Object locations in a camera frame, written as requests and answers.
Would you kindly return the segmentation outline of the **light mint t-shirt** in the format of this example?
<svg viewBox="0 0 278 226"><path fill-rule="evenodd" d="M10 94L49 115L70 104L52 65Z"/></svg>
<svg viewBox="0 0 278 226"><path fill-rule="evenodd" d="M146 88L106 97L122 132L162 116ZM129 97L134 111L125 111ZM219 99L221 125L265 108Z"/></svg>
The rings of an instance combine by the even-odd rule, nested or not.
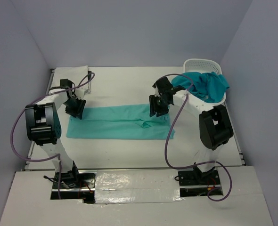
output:
<svg viewBox="0 0 278 226"><path fill-rule="evenodd" d="M165 140L168 114L150 117L148 104L88 107L82 119L70 117L66 137L73 139Z"/></svg>

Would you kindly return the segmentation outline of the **white and green t-shirt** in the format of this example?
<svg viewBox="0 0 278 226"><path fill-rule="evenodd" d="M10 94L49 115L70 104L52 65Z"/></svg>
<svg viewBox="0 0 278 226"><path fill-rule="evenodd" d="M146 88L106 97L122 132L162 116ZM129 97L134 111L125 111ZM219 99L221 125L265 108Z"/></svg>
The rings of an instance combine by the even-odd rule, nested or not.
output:
<svg viewBox="0 0 278 226"><path fill-rule="evenodd" d="M61 79L68 79L74 83L74 88L86 83L92 77L91 71L87 65L79 67L57 67L53 70L53 74L51 87L59 86Z"/></svg>

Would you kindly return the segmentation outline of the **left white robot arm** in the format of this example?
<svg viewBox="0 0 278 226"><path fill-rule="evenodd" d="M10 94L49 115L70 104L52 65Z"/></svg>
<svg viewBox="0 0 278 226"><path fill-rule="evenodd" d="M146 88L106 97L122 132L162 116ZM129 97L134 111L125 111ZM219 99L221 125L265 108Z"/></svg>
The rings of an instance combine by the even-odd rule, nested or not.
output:
<svg viewBox="0 0 278 226"><path fill-rule="evenodd" d="M57 111L64 105L66 114L81 120L86 104L85 100L71 90L72 85L73 82L69 79L61 79L59 86L52 87L48 96L25 107L29 140L52 158L56 172L55 181L69 188L78 186L81 176L60 140L62 129Z"/></svg>

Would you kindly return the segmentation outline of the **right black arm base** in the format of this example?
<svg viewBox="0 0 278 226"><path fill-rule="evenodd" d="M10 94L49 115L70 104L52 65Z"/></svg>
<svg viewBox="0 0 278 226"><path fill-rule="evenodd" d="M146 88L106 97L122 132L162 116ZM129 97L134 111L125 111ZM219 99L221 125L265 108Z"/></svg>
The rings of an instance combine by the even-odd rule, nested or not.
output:
<svg viewBox="0 0 278 226"><path fill-rule="evenodd" d="M202 172L198 167L182 170L174 177L180 186L218 186L221 184L218 171L212 167L207 172Z"/></svg>

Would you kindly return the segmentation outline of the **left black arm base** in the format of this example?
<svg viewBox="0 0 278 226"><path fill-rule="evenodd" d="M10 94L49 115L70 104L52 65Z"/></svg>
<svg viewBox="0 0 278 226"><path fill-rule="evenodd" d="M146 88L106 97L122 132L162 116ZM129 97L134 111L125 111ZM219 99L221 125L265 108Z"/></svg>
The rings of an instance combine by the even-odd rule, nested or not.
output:
<svg viewBox="0 0 278 226"><path fill-rule="evenodd" d="M67 173L61 174L60 189L88 189L90 192L95 188L96 173L80 171L76 166Z"/></svg>

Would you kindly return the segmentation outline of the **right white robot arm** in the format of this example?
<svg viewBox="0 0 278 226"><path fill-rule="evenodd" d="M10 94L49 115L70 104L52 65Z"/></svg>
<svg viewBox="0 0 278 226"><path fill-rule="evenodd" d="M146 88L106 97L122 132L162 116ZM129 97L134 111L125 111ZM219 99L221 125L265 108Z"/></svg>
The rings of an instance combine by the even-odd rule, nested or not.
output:
<svg viewBox="0 0 278 226"><path fill-rule="evenodd" d="M198 184L204 184L213 171L221 147L228 143L234 132L227 109L222 104L207 103L185 87L173 86L166 76L159 78L154 84L155 94L149 96L149 116L160 117L169 113L171 105L179 106L172 126L175 125L182 110L198 119L199 138L202 149L199 150L197 161L192 166L198 168L193 172L193 179Z"/></svg>

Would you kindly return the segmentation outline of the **teal t-shirt in basket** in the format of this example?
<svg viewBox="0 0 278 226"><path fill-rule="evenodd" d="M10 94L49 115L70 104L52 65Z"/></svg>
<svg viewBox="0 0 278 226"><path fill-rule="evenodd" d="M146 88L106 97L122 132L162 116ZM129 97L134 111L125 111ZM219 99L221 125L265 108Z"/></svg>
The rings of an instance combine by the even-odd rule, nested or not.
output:
<svg viewBox="0 0 278 226"><path fill-rule="evenodd" d="M176 76L172 79L171 83L174 87L180 85L189 89L190 93L197 98L207 103L218 103L220 102L229 84L222 74L217 75L215 72L211 73L199 73L199 72L186 72L183 73L191 81L182 76Z"/></svg>

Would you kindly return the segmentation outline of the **white plastic laundry basket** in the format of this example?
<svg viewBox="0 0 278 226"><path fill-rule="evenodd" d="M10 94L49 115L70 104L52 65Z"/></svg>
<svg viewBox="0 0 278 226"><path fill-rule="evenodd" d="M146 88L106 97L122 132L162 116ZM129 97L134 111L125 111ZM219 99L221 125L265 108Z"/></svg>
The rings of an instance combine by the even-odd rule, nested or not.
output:
<svg viewBox="0 0 278 226"><path fill-rule="evenodd" d="M183 73L186 72L199 72L199 73L211 73L215 72L217 75L222 74L221 67L218 63L208 59L192 58L188 59L183 64ZM214 105L221 105L226 100L226 92L223 99Z"/></svg>

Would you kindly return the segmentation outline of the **silver tape sheet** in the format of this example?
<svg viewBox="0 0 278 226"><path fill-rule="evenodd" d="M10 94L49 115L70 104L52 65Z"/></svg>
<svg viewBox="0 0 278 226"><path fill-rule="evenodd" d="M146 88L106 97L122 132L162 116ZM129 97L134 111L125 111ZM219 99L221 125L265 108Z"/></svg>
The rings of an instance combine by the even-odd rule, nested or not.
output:
<svg viewBox="0 0 278 226"><path fill-rule="evenodd" d="M99 170L95 203L163 203L181 200L174 169Z"/></svg>

